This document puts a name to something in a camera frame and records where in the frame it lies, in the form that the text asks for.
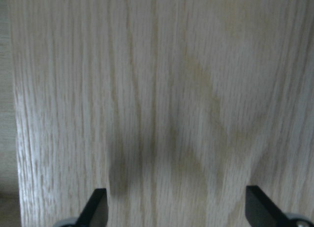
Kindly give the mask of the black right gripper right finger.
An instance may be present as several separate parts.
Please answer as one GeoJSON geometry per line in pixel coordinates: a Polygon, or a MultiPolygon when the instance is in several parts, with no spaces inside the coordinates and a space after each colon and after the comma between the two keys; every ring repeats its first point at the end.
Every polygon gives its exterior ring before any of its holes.
{"type": "Polygon", "coordinates": [[[245,217],[251,227],[292,227],[289,219],[256,185],[246,186],[245,217]]]}

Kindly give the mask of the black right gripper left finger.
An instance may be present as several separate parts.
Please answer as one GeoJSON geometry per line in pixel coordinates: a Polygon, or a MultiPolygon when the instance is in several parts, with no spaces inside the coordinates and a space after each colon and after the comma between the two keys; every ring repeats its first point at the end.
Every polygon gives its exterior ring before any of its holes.
{"type": "Polygon", "coordinates": [[[105,188],[93,191],[78,220],[76,227],[105,227],[108,222],[108,203],[105,188]]]}

